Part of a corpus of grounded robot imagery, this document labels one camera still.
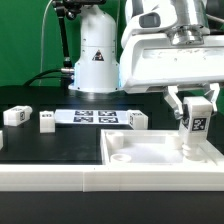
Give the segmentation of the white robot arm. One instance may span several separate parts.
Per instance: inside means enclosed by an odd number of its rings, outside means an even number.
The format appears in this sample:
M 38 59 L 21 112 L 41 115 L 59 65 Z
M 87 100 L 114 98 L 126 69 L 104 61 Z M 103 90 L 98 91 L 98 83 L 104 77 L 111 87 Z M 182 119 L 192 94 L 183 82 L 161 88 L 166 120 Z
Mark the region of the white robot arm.
M 81 56 L 71 88 L 86 93 L 162 91 L 180 119 L 177 93 L 204 88 L 216 111 L 224 82 L 224 35 L 209 29 L 206 0 L 126 0 L 123 52 L 115 58 L 116 25 L 96 3 L 81 13 Z

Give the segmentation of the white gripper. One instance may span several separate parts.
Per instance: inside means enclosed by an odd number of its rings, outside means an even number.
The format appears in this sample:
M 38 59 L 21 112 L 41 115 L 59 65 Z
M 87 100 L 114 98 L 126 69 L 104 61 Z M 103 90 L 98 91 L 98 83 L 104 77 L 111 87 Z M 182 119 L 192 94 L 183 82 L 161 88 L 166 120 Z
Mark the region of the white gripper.
M 218 82 L 224 81 L 224 36 L 205 36 L 203 45 L 172 46 L 163 33 L 131 36 L 120 58 L 120 84 L 127 93 L 165 88 L 164 99 L 176 120 L 183 117 L 178 85 L 206 84 L 204 95 L 218 112 Z

